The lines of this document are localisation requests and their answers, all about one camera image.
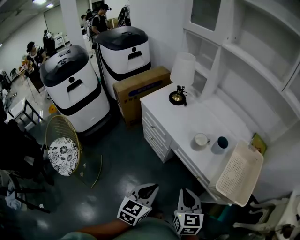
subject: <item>white basket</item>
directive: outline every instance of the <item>white basket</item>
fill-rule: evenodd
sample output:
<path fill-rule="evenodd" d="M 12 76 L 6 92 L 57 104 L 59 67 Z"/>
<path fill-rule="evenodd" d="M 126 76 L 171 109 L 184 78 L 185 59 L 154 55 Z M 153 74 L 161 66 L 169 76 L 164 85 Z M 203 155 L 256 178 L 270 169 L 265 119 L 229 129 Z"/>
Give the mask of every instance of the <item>white basket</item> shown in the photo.
<path fill-rule="evenodd" d="M 244 207 L 256 185 L 263 156 L 245 141 L 239 141 L 226 167 L 226 159 L 210 181 L 209 189 L 228 203 Z"/>

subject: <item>man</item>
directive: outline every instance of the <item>man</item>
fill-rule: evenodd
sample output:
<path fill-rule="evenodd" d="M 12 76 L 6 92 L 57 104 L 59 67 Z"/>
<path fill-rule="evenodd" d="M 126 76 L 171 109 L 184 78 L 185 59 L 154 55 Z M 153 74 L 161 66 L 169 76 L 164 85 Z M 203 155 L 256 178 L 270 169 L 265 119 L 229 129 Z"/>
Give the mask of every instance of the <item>man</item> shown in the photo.
<path fill-rule="evenodd" d="M 106 18 L 105 14 L 108 10 L 107 4 L 101 4 L 100 10 L 96 16 L 94 16 L 92 20 L 92 32 L 94 34 L 99 34 L 100 32 L 104 32 L 108 30 L 108 27 L 106 25 Z"/>
<path fill-rule="evenodd" d="M 29 42 L 27 44 L 27 59 L 33 62 L 34 70 L 38 71 L 39 67 L 46 62 L 47 56 L 42 47 L 35 46 L 34 42 Z"/>
<path fill-rule="evenodd" d="M 90 20 L 90 18 L 93 16 L 93 14 L 92 14 L 92 11 L 90 10 L 90 9 L 88 9 L 87 11 L 86 11 L 86 19 L 87 20 Z"/>
<path fill-rule="evenodd" d="M 44 30 L 43 43 L 44 50 L 47 50 L 48 56 L 52 57 L 53 55 L 57 54 L 57 51 L 55 51 L 55 41 L 52 38 L 51 33 L 48 32 L 47 29 Z"/>

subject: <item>white robot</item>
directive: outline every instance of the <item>white robot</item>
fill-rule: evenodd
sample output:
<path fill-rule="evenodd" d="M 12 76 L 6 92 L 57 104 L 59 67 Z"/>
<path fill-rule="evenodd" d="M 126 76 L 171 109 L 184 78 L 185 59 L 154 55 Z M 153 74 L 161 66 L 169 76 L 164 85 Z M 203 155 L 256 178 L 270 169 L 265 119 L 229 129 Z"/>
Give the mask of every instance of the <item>white robot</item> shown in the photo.
<path fill-rule="evenodd" d="M 149 183 L 135 187 L 125 197 L 118 211 L 118 218 L 135 226 L 151 212 L 151 205 L 158 193 L 158 184 Z M 180 190 L 178 207 L 174 212 L 177 234 L 196 235 L 202 228 L 203 214 L 199 198 L 190 190 Z"/>

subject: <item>table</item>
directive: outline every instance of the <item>table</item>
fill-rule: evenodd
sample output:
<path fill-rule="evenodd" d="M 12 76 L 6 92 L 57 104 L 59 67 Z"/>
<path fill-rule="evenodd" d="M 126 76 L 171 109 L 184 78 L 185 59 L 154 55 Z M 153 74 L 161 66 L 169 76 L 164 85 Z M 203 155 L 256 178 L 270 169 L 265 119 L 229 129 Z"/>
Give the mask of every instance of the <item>table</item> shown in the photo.
<path fill-rule="evenodd" d="M 29 107 L 32 112 L 31 116 L 29 116 L 26 113 L 26 107 Z M 14 119 L 20 119 L 24 125 L 25 121 L 21 118 L 21 115 L 24 114 L 34 125 L 37 123 L 33 120 L 33 114 L 36 114 L 38 117 L 38 120 L 43 120 L 43 118 L 37 113 L 37 111 L 30 105 L 30 103 L 27 101 L 27 99 L 24 97 L 20 102 L 18 102 L 10 111 L 8 111 L 7 117 L 6 117 L 6 122 L 9 122 L 10 120 Z"/>
<path fill-rule="evenodd" d="M 144 136 L 163 162 L 171 158 L 172 153 L 178 156 L 207 191 L 201 197 L 202 202 L 227 204 L 209 191 L 209 182 L 219 170 L 225 154 L 234 149 L 239 139 L 249 142 L 253 134 L 216 95 L 200 103 L 187 89 L 186 107 L 171 104 L 169 94 L 176 89 L 172 83 L 140 99 Z M 211 139 L 210 145 L 200 151 L 191 148 L 197 133 L 204 133 Z M 229 147 L 224 154 L 215 155 L 210 148 L 220 136 L 227 138 Z"/>
<path fill-rule="evenodd" d="M 70 40 L 68 39 L 68 36 L 63 36 L 62 32 L 54 36 L 54 41 L 55 41 L 55 49 L 61 47 L 61 46 L 66 46 L 66 43 L 69 42 Z"/>

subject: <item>yellow object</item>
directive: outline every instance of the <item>yellow object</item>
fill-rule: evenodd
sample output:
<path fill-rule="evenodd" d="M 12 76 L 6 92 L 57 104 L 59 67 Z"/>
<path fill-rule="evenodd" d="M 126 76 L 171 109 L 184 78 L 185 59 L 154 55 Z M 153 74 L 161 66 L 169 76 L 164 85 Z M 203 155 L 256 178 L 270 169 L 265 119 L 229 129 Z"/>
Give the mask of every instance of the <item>yellow object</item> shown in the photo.
<path fill-rule="evenodd" d="M 52 114 L 52 113 L 56 113 L 57 112 L 57 108 L 54 104 L 51 104 L 50 107 L 49 107 L 49 113 Z"/>
<path fill-rule="evenodd" d="M 253 147 L 255 147 L 262 155 L 265 154 L 265 152 L 268 148 L 267 144 L 264 142 L 264 140 L 257 133 L 255 133 L 253 135 L 253 138 L 251 140 L 251 145 Z"/>

